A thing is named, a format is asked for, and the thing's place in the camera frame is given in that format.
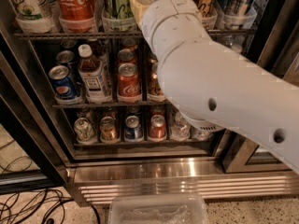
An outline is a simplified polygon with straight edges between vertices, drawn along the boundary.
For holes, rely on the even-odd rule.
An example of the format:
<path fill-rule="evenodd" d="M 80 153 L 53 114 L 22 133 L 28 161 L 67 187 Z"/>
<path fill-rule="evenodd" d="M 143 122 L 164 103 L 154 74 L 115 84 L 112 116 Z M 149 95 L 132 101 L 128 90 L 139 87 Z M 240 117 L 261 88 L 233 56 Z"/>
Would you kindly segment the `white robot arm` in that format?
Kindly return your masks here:
<path fill-rule="evenodd" d="M 130 5 L 164 95 L 192 126 L 206 120 L 239 133 L 299 173 L 298 87 L 213 41 L 192 0 Z"/>

